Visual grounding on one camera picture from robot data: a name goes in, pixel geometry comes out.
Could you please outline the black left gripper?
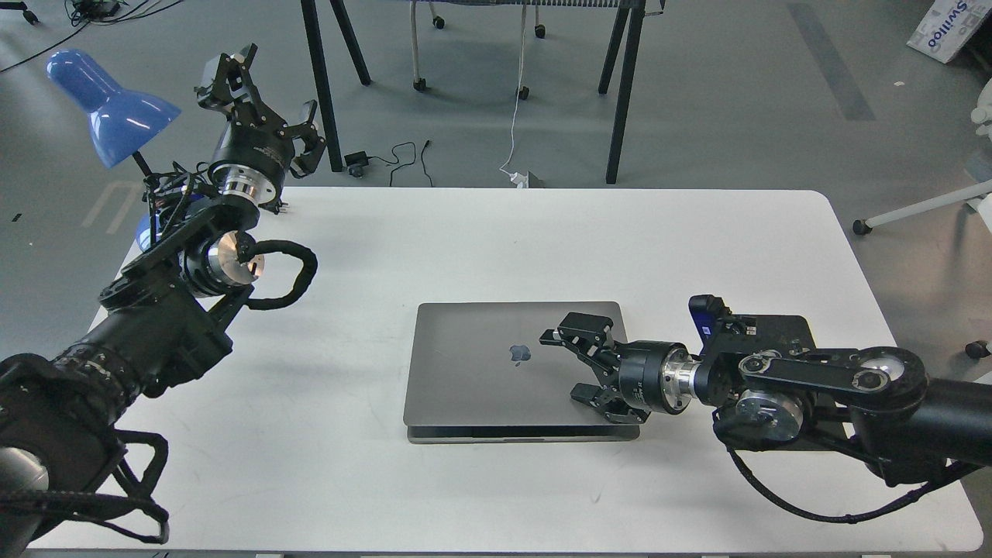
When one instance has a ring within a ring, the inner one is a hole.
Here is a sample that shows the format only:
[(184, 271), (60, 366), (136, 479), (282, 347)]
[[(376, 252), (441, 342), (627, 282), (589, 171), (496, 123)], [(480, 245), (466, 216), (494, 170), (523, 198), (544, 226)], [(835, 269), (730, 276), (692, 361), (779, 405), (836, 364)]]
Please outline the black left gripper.
[(284, 125), (277, 134), (262, 130), (268, 108), (250, 75), (258, 46), (251, 43), (235, 54), (221, 53), (205, 65), (195, 89), (202, 109), (226, 117), (226, 127), (208, 167), (209, 180), (220, 195), (245, 198), (259, 208), (283, 208), (288, 171), (313, 174), (326, 151), (326, 138), (315, 124), (318, 100), (305, 102), (301, 123)]

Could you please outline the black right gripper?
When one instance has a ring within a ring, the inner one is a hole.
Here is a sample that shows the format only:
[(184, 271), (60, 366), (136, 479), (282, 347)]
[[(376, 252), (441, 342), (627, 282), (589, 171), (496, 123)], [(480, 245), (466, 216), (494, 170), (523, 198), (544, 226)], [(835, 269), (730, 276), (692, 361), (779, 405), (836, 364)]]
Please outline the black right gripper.
[(613, 325), (606, 315), (573, 312), (539, 337), (541, 345), (564, 347), (595, 372), (618, 371), (618, 391), (609, 386), (575, 384), (570, 398), (617, 425), (644, 424), (653, 411), (683, 413), (697, 398), (694, 377), (698, 358), (683, 343), (616, 343)]

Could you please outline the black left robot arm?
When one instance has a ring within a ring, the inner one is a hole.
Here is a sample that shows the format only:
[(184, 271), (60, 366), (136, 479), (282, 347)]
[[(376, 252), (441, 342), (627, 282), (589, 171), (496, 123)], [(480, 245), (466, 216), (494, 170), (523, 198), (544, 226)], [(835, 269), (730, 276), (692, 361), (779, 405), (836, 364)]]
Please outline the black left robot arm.
[(139, 511), (162, 544), (169, 513), (153, 490), (169, 455), (156, 433), (118, 429), (139, 396), (199, 379), (233, 350), (226, 328), (241, 308), (291, 306), (318, 258), (288, 240), (250, 235), (262, 211), (279, 212), (287, 174), (315, 172), (326, 141), (309, 100), (290, 125), (262, 102), (250, 76), (257, 46), (219, 54), (196, 88), (226, 130), (203, 170), (154, 173), (140, 148), (178, 116), (149, 93), (122, 88), (88, 53), (60, 50), (47, 74), (90, 120), (99, 158), (133, 158), (144, 174), (150, 226), (141, 254), (100, 293), (106, 317), (58, 357), (2, 361), (2, 555), (18, 557), (61, 522), (113, 529)]

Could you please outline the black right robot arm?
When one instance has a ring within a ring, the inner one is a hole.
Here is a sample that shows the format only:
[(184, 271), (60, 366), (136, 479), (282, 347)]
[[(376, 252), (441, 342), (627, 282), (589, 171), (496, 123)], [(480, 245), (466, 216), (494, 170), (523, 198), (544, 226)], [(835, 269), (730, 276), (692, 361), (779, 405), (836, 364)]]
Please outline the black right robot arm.
[[(571, 398), (614, 424), (652, 412), (711, 406), (712, 430), (745, 481), (784, 511), (814, 522), (868, 522), (988, 467), (990, 386), (936, 379), (917, 354), (896, 346), (817, 347), (801, 315), (735, 314), (714, 295), (687, 304), (701, 352), (683, 343), (612, 336), (605, 315), (570, 313), (539, 341), (588, 365), (596, 384)], [(740, 451), (808, 443), (864, 463), (889, 487), (913, 490), (860, 515), (816, 515), (762, 484)]]

